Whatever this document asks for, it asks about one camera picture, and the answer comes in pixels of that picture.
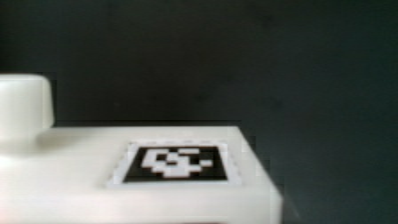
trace white cylinder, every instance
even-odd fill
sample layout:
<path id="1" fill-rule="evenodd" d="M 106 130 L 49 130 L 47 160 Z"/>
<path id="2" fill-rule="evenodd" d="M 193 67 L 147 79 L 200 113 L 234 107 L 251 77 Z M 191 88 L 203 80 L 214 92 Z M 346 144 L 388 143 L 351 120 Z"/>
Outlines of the white cylinder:
<path id="1" fill-rule="evenodd" d="M 35 138 L 52 127 L 51 88 L 38 75 L 0 75 L 0 141 Z"/>

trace white surface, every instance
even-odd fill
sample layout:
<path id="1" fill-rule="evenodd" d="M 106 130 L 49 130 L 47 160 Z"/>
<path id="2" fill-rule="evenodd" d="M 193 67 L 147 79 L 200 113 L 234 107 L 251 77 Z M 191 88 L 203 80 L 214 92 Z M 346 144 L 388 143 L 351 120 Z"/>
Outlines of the white surface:
<path id="1" fill-rule="evenodd" d="M 52 123 L 51 117 L 47 114 L 38 118 L 47 124 L 40 127 Z M 280 223 L 283 199 L 237 127 L 54 128 L 31 139 L 19 131 L 11 134 L 22 137 L 0 142 L 3 224 Z M 129 144 L 145 139 L 223 141 L 242 184 L 138 184 L 134 188 L 107 188 Z"/>

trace white box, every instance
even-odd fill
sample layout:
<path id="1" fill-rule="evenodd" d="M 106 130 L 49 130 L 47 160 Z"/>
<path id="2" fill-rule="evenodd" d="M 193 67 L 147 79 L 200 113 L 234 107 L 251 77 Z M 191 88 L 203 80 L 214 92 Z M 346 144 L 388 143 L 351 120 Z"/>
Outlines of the white box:
<path id="1" fill-rule="evenodd" d="M 3 224 L 278 224 L 282 204 L 237 127 L 54 128 L 0 141 Z"/>

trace white plastic block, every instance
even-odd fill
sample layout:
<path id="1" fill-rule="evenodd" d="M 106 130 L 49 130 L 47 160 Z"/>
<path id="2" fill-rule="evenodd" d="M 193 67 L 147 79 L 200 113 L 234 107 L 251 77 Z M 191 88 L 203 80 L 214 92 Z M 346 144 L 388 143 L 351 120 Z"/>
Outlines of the white plastic block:
<path id="1" fill-rule="evenodd" d="M 52 122 L 47 79 L 0 76 L 0 224 L 282 223 L 282 194 L 237 127 Z"/>

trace black wall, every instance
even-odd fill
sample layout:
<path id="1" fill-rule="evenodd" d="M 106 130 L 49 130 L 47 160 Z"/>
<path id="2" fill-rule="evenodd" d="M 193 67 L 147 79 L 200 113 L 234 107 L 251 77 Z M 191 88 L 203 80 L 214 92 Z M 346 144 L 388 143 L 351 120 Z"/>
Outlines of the black wall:
<path id="1" fill-rule="evenodd" d="M 398 3 L 3 0 L 0 72 L 58 126 L 239 125 L 306 223 L 397 223 Z"/>

